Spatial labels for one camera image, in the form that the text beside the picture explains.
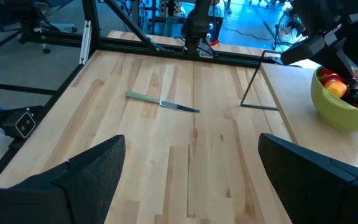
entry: yellow fruit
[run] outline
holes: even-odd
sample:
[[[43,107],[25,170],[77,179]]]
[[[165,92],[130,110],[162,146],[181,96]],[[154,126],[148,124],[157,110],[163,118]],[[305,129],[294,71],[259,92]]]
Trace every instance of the yellow fruit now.
[[[340,81],[337,80],[331,80],[328,81],[325,85],[324,85],[325,89],[327,89],[330,93],[332,93],[334,96],[341,98],[346,90],[347,90],[347,86],[343,83],[341,83]]]

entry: green knife handle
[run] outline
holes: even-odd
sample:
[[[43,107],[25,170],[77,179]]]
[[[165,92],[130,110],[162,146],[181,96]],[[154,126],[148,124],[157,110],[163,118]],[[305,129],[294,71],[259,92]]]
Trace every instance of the green knife handle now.
[[[127,97],[135,98],[138,100],[145,100],[145,101],[149,101],[149,102],[153,102],[153,103],[160,103],[160,99],[154,98],[152,96],[143,95],[140,93],[135,93],[134,91],[130,91],[130,90],[127,90],[125,92],[125,95]]]

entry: metal frame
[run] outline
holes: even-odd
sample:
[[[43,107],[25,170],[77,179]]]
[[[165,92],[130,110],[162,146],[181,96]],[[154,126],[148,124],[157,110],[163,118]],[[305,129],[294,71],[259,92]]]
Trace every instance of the metal frame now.
[[[243,104],[246,95],[249,92],[249,88],[254,81],[256,73],[260,68],[261,63],[276,63],[272,58],[264,57],[265,53],[278,53],[271,50],[265,50],[261,57],[255,55],[245,55],[245,54],[236,54],[230,52],[220,52],[216,51],[217,57],[206,58],[200,57],[198,55],[186,54],[183,50],[183,47],[174,46],[174,45],[165,45],[165,44],[155,44],[153,43],[140,29],[139,27],[130,19],[124,11],[113,1],[113,0],[104,0],[104,2],[112,9],[113,12],[125,23],[128,28],[141,40],[122,40],[122,39],[112,39],[104,38],[100,35],[100,27],[98,21],[98,12],[95,6],[95,0],[82,0],[83,10],[85,21],[90,21],[91,23],[91,38],[89,43],[89,57],[93,55],[96,50],[108,50],[114,52],[130,53],[130,54],[141,54],[141,55],[150,55],[155,57],[165,57],[165,58],[175,58],[180,60],[192,60],[197,62],[205,63],[218,63],[223,65],[232,65],[238,67],[249,67],[256,68],[254,76],[252,77],[247,91],[241,101],[241,106],[249,108],[257,108],[263,110],[276,110],[276,108],[269,108],[256,105],[245,105]],[[59,33],[50,30],[43,30],[43,32],[31,32],[30,34],[22,34],[21,39],[26,42],[36,42],[41,44],[55,44],[55,45],[64,45],[69,47],[81,47],[83,36],[79,34],[68,34],[68,33]],[[23,86],[12,86],[12,85],[2,85],[0,88],[13,91],[24,91],[28,93],[38,93],[38,94],[47,94],[52,95],[51,99],[47,102],[42,108],[37,108],[35,114],[35,120],[40,123],[45,115],[49,112],[52,106],[56,103],[62,93],[66,90],[69,84],[74,80],[78,72],[83,68],[82,64],[77,65],[77,67],[72,71],[69,77],[64,81],[60,88],[56,91],[54,90],[44,90],[38,88],[29,88]],[[4,157],[0,160],[0,173],[5,169],[11,159],[15,156],[20,147],[25,143],[25,139],[15,139],[14,142],[10,145],[9,150],[6,152]]]
[[[277,108],[270,107],[270,106],[259,106],[259,105],[248,105],[248,104],[244,104],[244,101],[246,100],[246,97],[247,97],[248,92],[249,92],[249,90],[250,90],[250,88],[251,88],[251,85],[252,85],[252,83],[253,83],[254,80],[255,80],[256,74],[258,74],[258,71],[259,71],[259,69],[260,69],[260,66],[262,65],[263,58],[265,57],[265,54],[266,54],[266,53],[281,54],[281,52],[276,52],[276,51],[274,51],[274,50],[264,50],[264,51],[262,52],[262,55],[260,56],[260,61],[259,61],[258,67],[255,69],[255,72],[254,72],[254,74],[252,75],[252,78],[251,78],[251,80],[250,80],[249,83],[248,83],[246,92],[244,93],[244,96],[243,96],[242,99],[241,99],[241,103],[240,103],[240,106],[241,106],[241,107],[253,108],[253,109],[260,109],[260,110],[278,111]]]

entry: wood grain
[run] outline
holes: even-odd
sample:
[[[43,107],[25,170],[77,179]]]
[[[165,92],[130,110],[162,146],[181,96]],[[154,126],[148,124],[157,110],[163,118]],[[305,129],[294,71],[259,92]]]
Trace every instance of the wood grain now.
[[[293,142],[358,167],[358,133],[330,127],[311,101],[314,70],[263,64],[262,72]]]
[[[111,36],[133,39],[133,34]],[[180,40],[156,37],[166,44]],[[258,49],[221,45],[249,54]],[[97,51],[0,175],[10,187],[117,134],[126,158],[106,223],[287,223],[257,152],[289,139],[276,111],[241,108],[254,69]],[[201,110],[127,99],[126,90]],[[248,103],[274,106],[262,74]]]

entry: red tag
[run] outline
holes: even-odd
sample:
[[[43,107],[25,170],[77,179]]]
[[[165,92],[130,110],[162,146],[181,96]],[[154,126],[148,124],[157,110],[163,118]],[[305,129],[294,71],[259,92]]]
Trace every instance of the red tag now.
[[[215,40],[214,42],[210,43],[209,46],[210,46],[210,47],[213,47],[213,46],[215,46],[215,45],[218,44],[218,43],[220,43],[220,41],[219,41],[219,40]]]

